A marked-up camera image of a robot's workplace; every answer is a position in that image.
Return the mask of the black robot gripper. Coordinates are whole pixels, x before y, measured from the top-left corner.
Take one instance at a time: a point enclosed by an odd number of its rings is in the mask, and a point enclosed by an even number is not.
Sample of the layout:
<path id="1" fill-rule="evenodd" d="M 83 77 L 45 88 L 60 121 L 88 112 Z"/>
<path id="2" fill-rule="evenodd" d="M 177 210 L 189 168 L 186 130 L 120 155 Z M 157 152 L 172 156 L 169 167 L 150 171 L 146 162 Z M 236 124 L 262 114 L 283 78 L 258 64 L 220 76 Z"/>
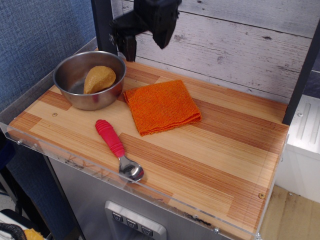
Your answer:
<path id="1" fill-rule="evenodd" d="M 164 49 L 175 30 L 181 3 L 180 0 L 135 0 L 133 10 L 110 22 L 110 41 L 128 62 L 135 61 L 136 36 L 144 32 L 151 32 L 155 43 Z"/>

